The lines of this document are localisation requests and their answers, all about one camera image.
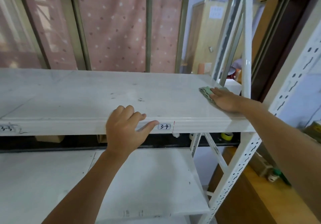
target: folded cloth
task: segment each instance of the folded cloth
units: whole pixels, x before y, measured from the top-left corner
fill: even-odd
[[[222,87],[222,88],[219,88],[221,90],[226,90],[226,91],[229,91],[227,88],[225,87]],[[203,96],[205,96],[205,98],[212,104],[216,105],[215,101],[210,97],[210,95],[214,94],[212,91],[211,91],[211,88],[209,86],[206,86],[206,87],[202,87],[202,88],[199,88],[199,91],[202,93]]]

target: person's left hand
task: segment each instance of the person's left hand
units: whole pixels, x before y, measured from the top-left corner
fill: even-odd
[[[117,107],[106,123],[107,150],[120,156],[128,157],[147,138],[158,121],[147,123],[141,130],[136,131],[139,121],[146,118],[146,114],[134,112],[131,105],[124,108]]]

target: dark brown door frame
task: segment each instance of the dark brown door frame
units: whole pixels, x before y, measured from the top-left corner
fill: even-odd
[[[317,0],[289,0],[252,81],[251,98],[263,101]]]

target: hand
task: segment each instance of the hand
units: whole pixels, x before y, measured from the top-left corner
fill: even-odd
[[[158,121],[147,123],[141,130],[136,131],[139,121],[146,118],[146,114],[134,113],[129,105],[117,107],[106,123],[107,150],[120,156],[128,157],[147,138],[152,129],[159,124]]]
[[[212,100],[215,101],[219,108],[227,112],[240,112],[243,101],[249,100],[219,88],[211,88],[211,91],[214,93],[210,95]]]

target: forearm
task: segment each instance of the forearm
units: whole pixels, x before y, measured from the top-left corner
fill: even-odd
[[[296,191],[321,219],[321,145],[272,115],[259,102],[244,100],[240,112],[253,125]]]
[[[126,156],[105,151],[42,223],[94,224],[106,191],[125,160]]]

